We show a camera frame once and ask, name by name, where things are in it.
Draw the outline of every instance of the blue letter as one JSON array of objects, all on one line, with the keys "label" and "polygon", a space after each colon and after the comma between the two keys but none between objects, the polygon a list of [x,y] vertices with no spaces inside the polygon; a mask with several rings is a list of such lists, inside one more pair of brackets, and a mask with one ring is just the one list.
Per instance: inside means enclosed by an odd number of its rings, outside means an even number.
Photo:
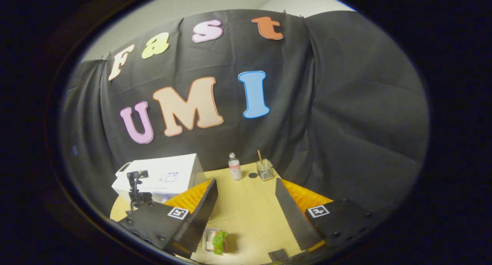
[{"label": "blue letter", "polygon": [[246,111],[243,113],[245,118],[258,118],[270,112],[270,109],[265,105],[265,97],[263,95],[263,80],[266,77],[267,74],[262,71],[239,74],[239,81],[244,83],[246,102],[248,104]]}]

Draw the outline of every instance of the black fabric backdrop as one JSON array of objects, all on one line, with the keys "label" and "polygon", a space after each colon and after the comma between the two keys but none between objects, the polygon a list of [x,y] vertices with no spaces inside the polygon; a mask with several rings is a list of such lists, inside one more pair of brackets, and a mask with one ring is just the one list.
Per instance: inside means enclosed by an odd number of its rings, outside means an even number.
[{"label": "black fabric backdrop", "polygon": [[[280,22],[284,36],[269,40],[253,18]],[[195,43],[193,27],[222,22],[218,39]],[[148,59],[146,42],[169,32],[169,48]],[[107,81],[114,56],[135,44],[121,73]],[[264,71],[269,114],[246,119],[241,72]],[[186,100],[190,85],[214,77],[214,100],[224,122],[164,135],[156,90],[173,87]],[[149,104],[153,140],[128,135],[120,110]],[[377,212],[406,194],[423,163],[428,110],[418,75],[392,40],[360,14],[334,11],[300,17],[260,10],[228,10],[186,17],[122,45],[107,60],[82,62],[62,103],[60,145],[72,179],[109,215],[111,184],[124,163],[197,153],[204,170],[227,167],[228,153],[241,163],[256,149],[282,178],[330,198],[349,197]],[[139,114],[132,113],[143,133]]]}]

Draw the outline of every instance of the white box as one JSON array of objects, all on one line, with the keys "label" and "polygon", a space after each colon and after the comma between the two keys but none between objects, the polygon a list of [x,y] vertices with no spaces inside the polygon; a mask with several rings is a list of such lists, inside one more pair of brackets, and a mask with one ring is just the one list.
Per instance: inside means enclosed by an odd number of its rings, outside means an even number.
[{"label": "white box", "polygon": [[126,173],[147,170],[148,178],[139,179],[139,192],[152,193],[152,200],[162,202],[206,181],[202,165],[196,153],[183,156],[134,160],[116,172],[116,181],[111,186],[118,195],[130,204],[130,183]]}]

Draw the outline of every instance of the wooden table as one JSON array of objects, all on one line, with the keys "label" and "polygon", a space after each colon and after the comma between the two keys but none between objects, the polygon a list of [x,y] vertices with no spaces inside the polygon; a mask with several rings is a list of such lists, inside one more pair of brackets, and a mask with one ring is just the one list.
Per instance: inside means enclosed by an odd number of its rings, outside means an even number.
[{"label": "wooden table", "polygon": [[[243,178],[233,180],[229,168],[205,172],[208,179],[217,179],[218,199],[207,228],[220,228],[229,233],[227,253],[218,256],[202,250],[202,242],[191,255],[211,265],[260,265],[270,263],[269,252],[284,249],[288,256],[301,253],[275,196],[276,178],[261,181],[249,178],[256,172],[256,163],[241,166]],[[110,218],[126,217],[128,202],[118,197]]]}]

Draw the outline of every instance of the plastic container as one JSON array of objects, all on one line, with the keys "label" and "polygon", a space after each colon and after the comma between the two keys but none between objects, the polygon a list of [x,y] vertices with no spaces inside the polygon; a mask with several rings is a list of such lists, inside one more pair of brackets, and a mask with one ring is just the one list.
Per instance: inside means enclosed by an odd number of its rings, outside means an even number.
[{"label": "plastic container", "polygon": [[[212,250],[207,250],[207,239],[209,237],[209,233],[215,232],[215,231],[220,231],[220,229],[218,229],[218,228],[205,228],[205,230],[203,232],[203,236],[202,236],[202,250],[209,252],[209,253],[214,253],[214,251],[212,251]],[[224,249],[223,249],[222,253],[227,252],[226,239],[224,239]]]},{"label": "plastic container", "polygon": [[231,170],[232,179],[239,180],[243,178],[241,173],[241,165],[239,164],[239,159],[236,158],[234,153],[229,153],[229,169]]}]

